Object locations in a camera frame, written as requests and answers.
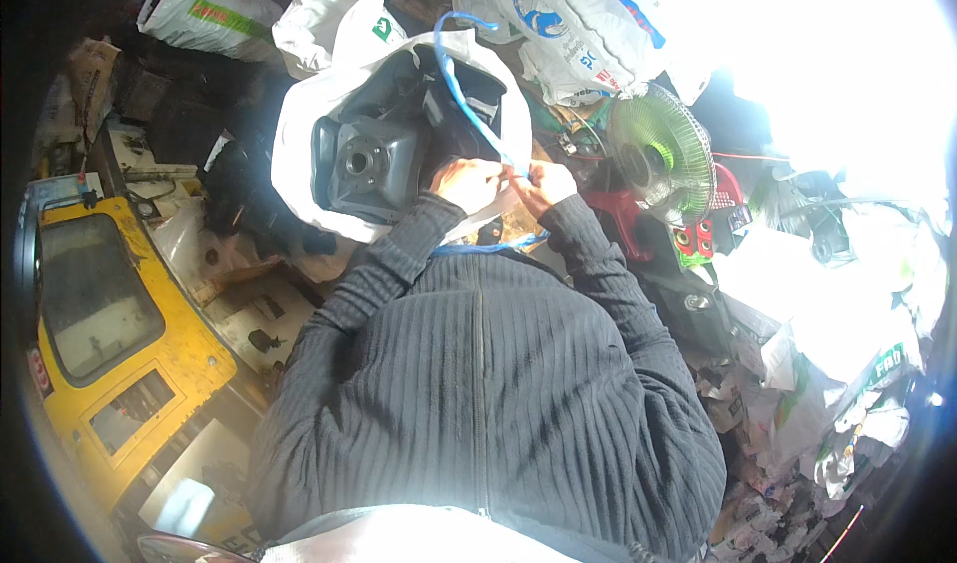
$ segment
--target sleeve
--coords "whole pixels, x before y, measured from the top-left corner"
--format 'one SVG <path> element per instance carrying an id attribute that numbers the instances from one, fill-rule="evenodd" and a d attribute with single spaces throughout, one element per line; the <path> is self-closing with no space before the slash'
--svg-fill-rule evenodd
<path id="1" fill-rule="evenodd" d="M 649 459 L 637 461 L 636 486 L 648 515 L 670 536 L 648 539 L 670 557 L 686 560 L 699 547 L 721 509 L 726 470 L 711 420 L 701 406 L 675 340 L 663 325 L 625 257 L 579 195 L 563 199 L 539 221 L 549 246 L 566 262 L 575 288 L 612 317 L 644 388 L 641 432 Z"/>
<path id="2" fill-rule="evenodd" d="M 369 246 L 306 321 L 289 355 L 279 397 L 253 437 L 246 505 L 263 539 L 279 539 L 319 514 L 315 424 L 337 386 L 337 366 L 365 321 L 401 297 L 465 212 L 424 193 L 389 235 Z"/>

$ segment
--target sweater zipper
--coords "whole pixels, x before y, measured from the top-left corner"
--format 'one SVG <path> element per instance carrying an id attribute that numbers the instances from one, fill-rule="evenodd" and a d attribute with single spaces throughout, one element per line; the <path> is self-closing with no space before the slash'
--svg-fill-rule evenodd
<path id="1" fill-rule="evenodd" d="M 473 380 L 473 413 L 475 429 L 475 467 L 476 467 L 476 496 L 478 500 L 478 515 L 491 518 L 488 503 L 488 437 L 485 430 L 485 363 L 484 337 L 482 336 L 482 294 L 480 271 L 477 258 L 472 258 L 476 272 L 475 328 L 472 337 L 475 341 L 475 362 L 472 366 Z"/>

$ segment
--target electric fan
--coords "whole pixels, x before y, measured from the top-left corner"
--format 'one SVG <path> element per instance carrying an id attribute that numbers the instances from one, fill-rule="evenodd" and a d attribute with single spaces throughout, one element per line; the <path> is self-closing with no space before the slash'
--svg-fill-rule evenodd
<path id="1" fill-rule="evenodd" d="M 606 133 L 641 209 L 673 226 L 705 218 L 716 186 L 711 142 L 674 94 L 650 83 L 644 96 L 616 100 Z"/>

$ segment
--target yellow frame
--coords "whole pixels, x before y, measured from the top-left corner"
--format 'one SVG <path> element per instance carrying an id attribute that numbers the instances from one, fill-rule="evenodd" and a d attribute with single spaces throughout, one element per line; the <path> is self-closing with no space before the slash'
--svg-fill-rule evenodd
<path id="1" fill-rule="evenodd" d="M 54 392 L 44 400 L 47 416 L 67 454 L 79 466 L 90 493 L 111 511 L 157 453 L 183 424 L 236 374 L 236 362 L 186 301 L 125 198 L 103 199 L 43 213 L 40 228 L 56 222 L 105 214 L 116 222 L 138 272 L 165 320 L 162 336 L 85 387 L 72 386 L 60 369 L 41 319 L 39 349 Z M 90 418 L 151 370 L 175 397 L 137 430 L 112 456 L 90 426 Z"/>

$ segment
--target dark ribbed sweater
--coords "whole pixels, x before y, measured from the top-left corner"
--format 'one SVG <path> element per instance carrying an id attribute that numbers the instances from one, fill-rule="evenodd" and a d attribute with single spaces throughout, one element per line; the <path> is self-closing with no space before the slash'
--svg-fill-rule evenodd
<path id="1" fill-rule="evenodd" d="M 464 212 L 432 194 L 305 323 L 258 428 L 264 538 L 329 511 L 454 505 L 583 561 L 684 561 L 724 459 L 675 341 L 579 196 L 541 220 L 575 290 L 521 257 L 430 258 Z"/>

